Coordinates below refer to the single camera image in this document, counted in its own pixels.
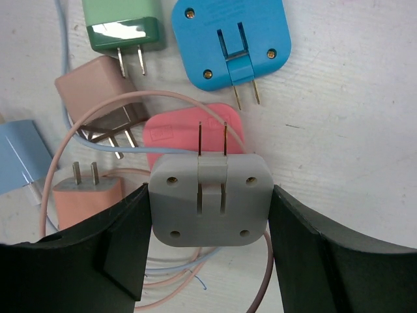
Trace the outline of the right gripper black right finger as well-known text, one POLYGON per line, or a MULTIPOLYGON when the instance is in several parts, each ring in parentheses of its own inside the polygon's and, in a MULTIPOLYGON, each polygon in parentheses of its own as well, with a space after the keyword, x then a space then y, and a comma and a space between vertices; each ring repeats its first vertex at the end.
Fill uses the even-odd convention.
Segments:
POLYGON ((416 311, 416 249, 354 231, 279 186, 268 221, 284 312, 416 311))

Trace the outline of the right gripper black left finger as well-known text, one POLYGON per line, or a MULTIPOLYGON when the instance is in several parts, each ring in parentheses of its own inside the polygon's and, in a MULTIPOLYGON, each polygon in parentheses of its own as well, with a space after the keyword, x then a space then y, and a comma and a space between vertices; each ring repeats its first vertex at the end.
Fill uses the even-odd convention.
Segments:
POLYGON ((2 312, 133 312, 149 243, 147 185, 35 243, 1 245, 2 312))

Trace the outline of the pink usb charger plug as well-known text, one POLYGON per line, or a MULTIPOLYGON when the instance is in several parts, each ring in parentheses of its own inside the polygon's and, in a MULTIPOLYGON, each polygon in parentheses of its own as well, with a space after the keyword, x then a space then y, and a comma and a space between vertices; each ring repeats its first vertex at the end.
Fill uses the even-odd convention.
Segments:
POLYGON ((123 199, 122 179, 99 176, 96 162, 91 164, 88 176, 82 176, 79 162, 74 162, 72 169, 73 176, 53 188, 60 230, 97 215, 123 199))

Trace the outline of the grey plug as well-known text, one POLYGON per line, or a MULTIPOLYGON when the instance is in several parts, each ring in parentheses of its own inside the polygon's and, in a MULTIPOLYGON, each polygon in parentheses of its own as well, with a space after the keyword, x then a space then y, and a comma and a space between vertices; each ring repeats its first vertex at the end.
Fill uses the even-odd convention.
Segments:
POLYGON ((244 246, 266 230, 274 182, 256 154, 164 155, 149 181, 152 228, 173 247, 244 246))

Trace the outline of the blue usb charger plug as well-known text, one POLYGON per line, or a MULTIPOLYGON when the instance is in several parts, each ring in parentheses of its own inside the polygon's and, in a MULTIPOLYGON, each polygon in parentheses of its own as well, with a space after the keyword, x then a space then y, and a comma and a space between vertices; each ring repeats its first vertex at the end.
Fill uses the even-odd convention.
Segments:
POLYGON ((34 121, 24 119, 1 124, 1 194, 44 178, 52 156, 34 121))

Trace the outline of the brown usb charger plug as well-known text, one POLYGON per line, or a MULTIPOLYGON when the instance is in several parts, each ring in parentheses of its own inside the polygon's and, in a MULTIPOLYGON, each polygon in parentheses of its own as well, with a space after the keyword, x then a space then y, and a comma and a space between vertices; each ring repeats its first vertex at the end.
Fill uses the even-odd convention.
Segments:
MULTIPOLYGON (((85 113, 97 104, 125 93, 134 92, 135 85, 122 75, 119 62, 100 56, 62 75, 55 86, 63 101, 67 128, 72 128, 85 113)), ((77 130, 73 138, 80 144, 98 149, 97 144, 108 141, 118 147, 116 135, 126 135, 131 147, 137 147, 132 128, 150 118, 140 99, 120 100, 98 110, 77 130)))

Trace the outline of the green charger plug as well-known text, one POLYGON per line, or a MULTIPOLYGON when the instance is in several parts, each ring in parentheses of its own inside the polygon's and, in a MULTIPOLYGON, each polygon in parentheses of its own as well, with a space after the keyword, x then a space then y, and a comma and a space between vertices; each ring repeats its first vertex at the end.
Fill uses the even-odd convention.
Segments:
POLYGON ((85 25, 91 48, 116 55, 122 75, 127 75, 123 52, 136 51, 142 75, 147 74, 145 51, 165 48, 161 1, 82 1, 85 25))

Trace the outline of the bright blue plug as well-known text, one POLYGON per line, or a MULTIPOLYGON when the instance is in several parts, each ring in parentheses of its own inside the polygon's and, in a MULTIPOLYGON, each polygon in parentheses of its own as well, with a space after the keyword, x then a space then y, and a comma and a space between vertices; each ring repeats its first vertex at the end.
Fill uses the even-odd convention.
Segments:
POLYGON ((255 83, 291 54, 282 1, 177 1, 171 24, 187 77, 203 91, 255 83))

